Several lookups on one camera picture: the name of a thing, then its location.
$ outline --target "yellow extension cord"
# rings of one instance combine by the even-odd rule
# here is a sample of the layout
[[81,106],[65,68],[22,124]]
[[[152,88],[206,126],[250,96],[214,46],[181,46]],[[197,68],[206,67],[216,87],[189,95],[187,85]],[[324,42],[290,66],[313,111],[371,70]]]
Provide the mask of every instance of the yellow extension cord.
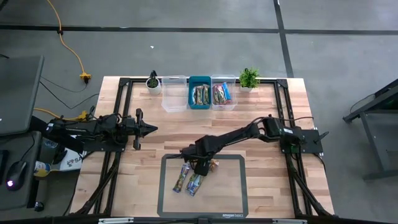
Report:
[[[34,110],[47,113],[47,114],[53,116],[54,118],[58,118],[58,119],[61,118],[60,116],[56,115],[55,113],[53,113],[49,110],[43,109],[43,108],[34,108]],[[77,116],[76,118],[62,118],[62,119],[64,119],[65,121],[83,121],[87,118],[87,115],[88,115],[87,111],[83,111],[82,114]]]
[[[59,26],[60,26],[60,31],[61,31],[61,30],[62,30],[62,23],[61,23],[60,16],[58,15],[58,12],[57,12],[57,10],[55,9],[55,7],[53,6],[53,4],[51,3],[51,1],[50,1],[50,0],[47,0],[47,2],[50,4],[50,6],[52,7],[52,9],[53,9],[54,12],[55,12],[55,15],[57,16],[58,24],[59,24]],[[76,56],[76,58],[79,60],[80,67],[81,67],[81,75],[80,75],[80,78],[81,78],[82,80],[84,80],[85,83],[88,83],[88,80],[91,79],[91,75],[90,75],[90,74],[87,74],[87,73],[85,72],[85,68],[84,68],[84,66],[83,66],[83,63],[81,62],[81,59],[80,59],[79,55],[76,54],[76,52],[75,52],[74,50],[72,50],[70,47],[68,47],[68,46],[64,43],[64,41],[63,41],[63,39],[62,39],[62,34],[59,34],[59,36],[60,36],[60,40],[61,40],[62,45],[63,45],[65,48],[67,48],[70,52],[72,52],[72,53]]]

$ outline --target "concrete floor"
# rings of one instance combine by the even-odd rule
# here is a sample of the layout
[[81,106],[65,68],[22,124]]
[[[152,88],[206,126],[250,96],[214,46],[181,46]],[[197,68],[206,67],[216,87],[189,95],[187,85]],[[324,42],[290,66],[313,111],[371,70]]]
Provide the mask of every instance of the concrete floor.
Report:
[[[397,30],[394,0],[280,0],[286,29]],[[276,29],[272,0],[53,0],[65,25],[128,27],[216,27]],[[13,0],[0,23],[57,25],[44,0]],[[48,86],[69,105],[99,92],[105,75],[239,75],[257,67],[263,77],[286,77],[279,34],[66,32],[65,42],[93,75],[87,90],[71,94]],[[398,177],[364,182],[377,170],[360,121],[341,119],[350,106],[398,78],[396,35],[287,35],[294,76],[304,78],[315,124],[330,131],[323,140],[326,174],[335,213],[345,218],[398,222]],[[76,58],[54,31],[0,30],[0,54],[44,55],[43,77],[65,87],[83,88]],[[74,110],[39,88],[36,107],[76,116],[95,105],[93,98]],[[49,120],[45,114],[35,114]],[[52,176],[46,209],[0,212],[0,219],[61,215],[77,173]]]

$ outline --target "wooden table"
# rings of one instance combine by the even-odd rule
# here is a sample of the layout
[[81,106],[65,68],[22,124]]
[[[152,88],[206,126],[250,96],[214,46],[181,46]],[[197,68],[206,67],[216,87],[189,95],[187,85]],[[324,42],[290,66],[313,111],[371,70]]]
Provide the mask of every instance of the wooden table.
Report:
[[[113,112],[119,78],[104,77],[96,116]],[[294,117],[311,116],[304,80],[289,78],[287,81]],[[179,149],[187,147],[205,134],[227,133],[247,125],[259,116],[272,114],[277,117],[272,85],[260,85],[250,93],[240,93],[237,88],[237,97],[238,104],[233,111],[186,110],[181,113],[167,113],[161,106],[162,95],[152,96],[144,83],[135,83],[132,88],[129,114],[134,116],[136,108],[141,108],[144,112],[144,121],[159,127],[159,130],[142,140],[140,151],[133,149],[133,137],[127,144],[119,167],[112,216],[158,217],[159,175],[163,155],[178,153]],[[296,125],[303,129],[311,129],[313,121],[300,119],[296,121]],[[220,154],[239,154],[244,157],[248,187],[248,218],[294,216],[285,157],[280,152],[279,143],[264,143],[250,139],[225,147]],[[71,212],[81,208],[97,187],[103,157],[103,152],[95,152],[84,160]],[[324,208],[333,213],[328,183],[321,162],[314,155],[304,154],[303,165],[309,189]],[[302,191],[298,186],[297,188],[300,208],[305,212]],[[106,204],[107,195],[106,189],[101,209]]]

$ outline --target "small plant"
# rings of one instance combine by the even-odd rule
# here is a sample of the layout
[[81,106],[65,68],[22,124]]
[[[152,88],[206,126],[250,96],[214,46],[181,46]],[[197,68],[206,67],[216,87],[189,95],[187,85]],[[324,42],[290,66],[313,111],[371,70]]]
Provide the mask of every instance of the small plant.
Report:
[[153,70],[150,73],[149,79],[147,80],[147,85],[149,88],[156,88],[157,85],[159,85],[159,82],[157,81],[156,76],[157,76],[157,74],[156,74],[155,70]]
[[241,82],[241,86],[248,88],[257,87],[260,83],[260,80],[256,79],[258,76],[260,76],[258,69],[245,68],[244,71],[241,72],[241,75],[239,76],[239,81]]

